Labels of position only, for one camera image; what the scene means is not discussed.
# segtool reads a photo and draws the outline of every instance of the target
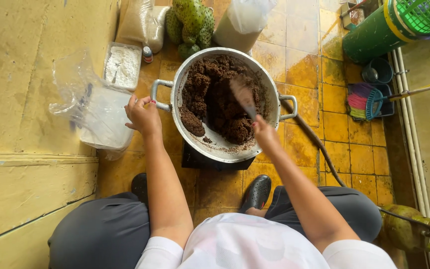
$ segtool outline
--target pot handle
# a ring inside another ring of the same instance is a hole
[[[293,113],[291,114],[287,114],[287,115],[280,115],[279,116],[279,120],[283,121],[286,119],[291,119],[296,117],[296,115],[298,114],[298,103],[296,102],[296,98],[293,95],[279,95],[278,96],[279,100],[291,100],[293,102]]]
[[[152,89],[151,89],[151,99],[156,101],[157,108],[165,110],[167,112],[170,112],[170,110],[172,109],[172,106],[170,104],[164,104],[164,103],[157,101],[157,87],[159,85],[164,85],[165,87],[172,88],[173,87],[173,81],[156,79],[152,83]]]

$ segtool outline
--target aluminum pot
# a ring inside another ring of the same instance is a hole
[[[164,104],[157,102],[157,108],[171,112],[175,125],[179,130],[185,141],[201,154],[209,157],[210,159],[224,162],[224,163],[236,163],[241,162],[250,158],[253,158],[261,152],[260,146],[256,143],[255,139],[246,142],[243,145],[232,144],[226,141],[221,135],[212,131],[210,128],[203,123],[206,134],[205,136],[212,140],[212,143],[206,143],[203,141],[203,137],[194,136],[192,133],[187,131],[185,126],[182,124],[179,107],[182,106],[182,89],[187,81],[188,70],[190,66],[197,60],[205,57],[216,58],[220,55],[228,55],[234,58],[237,64],[242,64],[248,67],[248,70],[252,72],[251,76],[258,77],[260,79],[260,100],[264,102],[262,109],[266,110],[265,120],[271,126],[278,129],[279,121],[294,118],[297,113],[296,98],[293,95],[279,95],[275,83],[271,79],[269,73],[252,57],[230,48],[215,47],[208,48],[199,51],[186,59],[184,63],[179,67],[175,74],[173,81],[167,81],[157,79],[152,84],[151,98],[157,101],[157,87],[164,85],[171,88],[170,93],[170,104]],[[294,111],[288,115],[280,115],[280,100],[291,100],[293,102]]]

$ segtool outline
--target person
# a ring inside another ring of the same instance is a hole
[[[144,141],[146,174],[133,183],[147,183],[149,210],[133,193],[81,204],[48,241],[50,268],[396,268],[384,250],[371,244],[381,229],[377,206],[351,188],[314,186],[259,115],[253,123],[255,138],[283,186],[275,188],[268,210],[261,210],[271,180],[260,175],[238,213],[219,214],[194,229],[164,149],[155,101],[133,95],[125,109],[131,121],[126,125]]]

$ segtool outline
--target black shoe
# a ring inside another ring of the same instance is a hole
[[[145,203],[147,208],[149,207],[149,197],[147,195],[147,174],[140,173],[134,176],[132,184],[130,186],[130,191],[137,195],[139,201]]]
[[[271,178],[267,175],[257,176],[248,186],[245,200],[238,213],[244,214],[249,208],[262,209],[268,201],[271,191]]]

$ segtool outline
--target soursop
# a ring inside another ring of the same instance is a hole
[[[165,17],[165,28],[167,29],[167,34],[169,35],[170,41],[174,44],[181,44],[182,41],[182,28],[183,24],[179,19],[177,19],[177,15],[175,15],[175,10],[171,7],[166,14]]]
[[[184,27],[182,29],[182,40],[185,43],[187,43],[188,45],[193,46],[193,45],[195,45],[195,42],[197,41],[197,36],[193,35],[193,34],[190,34],[190,33],[187,33],[187,30]]]
[[[177,18],[183,23],[185,33],[197,36],[205,18],[200,0],[173,0],[172,5]]]
[[[205,18],[204,23],[202,25],[202,29],[200,30],[197,37],[197,45],[200,49],[209,48],[212,45],[212,35],[214,33],[215,28],[215,18],[213,12],[207,8],[206,6],[202,6]]]
[[[183,43],[179,45],[179,55],[180,58],[185,60],[186,58],[192,56],[196,52],[200,51],[200,47],[197,45],[190,46],[187,43]]]

